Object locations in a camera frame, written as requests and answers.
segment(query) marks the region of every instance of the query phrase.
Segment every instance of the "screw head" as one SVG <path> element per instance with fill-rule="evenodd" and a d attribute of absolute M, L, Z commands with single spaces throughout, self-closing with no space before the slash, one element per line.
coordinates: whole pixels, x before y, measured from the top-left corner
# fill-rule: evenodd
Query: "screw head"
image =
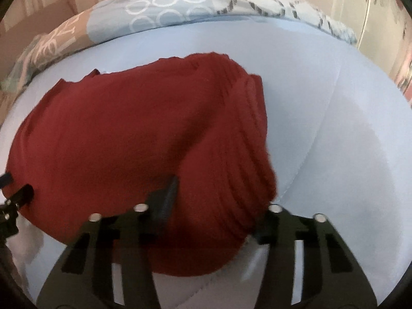
<path fill-rule="evenodd" d="M 283 211 L 283 208 L 279 204 L 271 204 L 269 210 L 275 214 L 279 214 Z"/>
<path fill-rule="evenodd" d="M 101 214 L 91 214 L 90 216 L 89 216 L 89 221 L 90 222 L 98 222 L 98 221 L 100 221 L 102 219 L 102 215 Z"/>
<path fill-rule="evenodd" d="M 324 214 L 316 214 L 315 220 L 319 223 L 325 223 L 328 219 L 326 218 Z"/>
<path fill-rule="evenodd" d="M 135 212 L 145 212 L 146 210 L 149 209 L 149 206 L 145 203 L 140 203 L 140 204 L 136 204 L 133 209 Z"/>

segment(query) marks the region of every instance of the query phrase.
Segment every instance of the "red garment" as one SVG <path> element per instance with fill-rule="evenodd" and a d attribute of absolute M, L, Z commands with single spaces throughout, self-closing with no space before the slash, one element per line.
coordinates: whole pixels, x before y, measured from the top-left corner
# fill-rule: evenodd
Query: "red garment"
<path fill-rule="evenodd" d="M 219 269 L 276 193 L 265 147 L 262 80 L 226 55 L 160 59 L 79 82 L 60 80 L 20 126 L 7 171 L 21 213 L 63 243 L 90 214 L 121 214 L 164 188 L 179 193 L 165 235 L 149 248 L 158 273 Z"/>

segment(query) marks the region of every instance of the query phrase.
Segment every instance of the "patterned blanket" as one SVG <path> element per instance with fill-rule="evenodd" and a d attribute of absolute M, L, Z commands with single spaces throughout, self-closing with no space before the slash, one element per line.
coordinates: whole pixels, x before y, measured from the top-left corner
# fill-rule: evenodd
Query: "patterned blanket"
<path fill-rule="evenodd" d="M 261 15 L 305 22 L 351 45 L 356 43 L 352 29 L 305 0 L 105 0 L 51 33 L 34 38 L 1 82 L 0 125 L 32 78 L 68 55 L 136 32 L 222 15 Z"/>

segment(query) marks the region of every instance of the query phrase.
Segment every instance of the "mattress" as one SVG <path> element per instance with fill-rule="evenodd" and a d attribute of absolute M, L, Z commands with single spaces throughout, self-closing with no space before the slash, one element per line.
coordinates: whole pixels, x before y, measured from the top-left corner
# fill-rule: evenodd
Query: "mattress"
<path fill-rule="evenodd" d="M 95 68 L 111 73 L 211 51 L 262 77 L 276 202 L 304 217 L 326 214 L 382 302 L 412 261 L 412 112 L 371 61 L 306 24 L 219 18 L 121 37 L 67 57 L 37 75 L 15 103 L 0 130 L 0 166 L 21 122 L 60 78 L 79 81 Z M 18 226 L 9 247 L 35 301 L 65 246 L 22 217 Z M 162 308 L 253 308 L 267 252 L 249 239 L 211 275 L 154 274 Z M 116 275 L 119 267 L 113 268 Z M 121 302 L 119 283 L 115 298 Z"/>

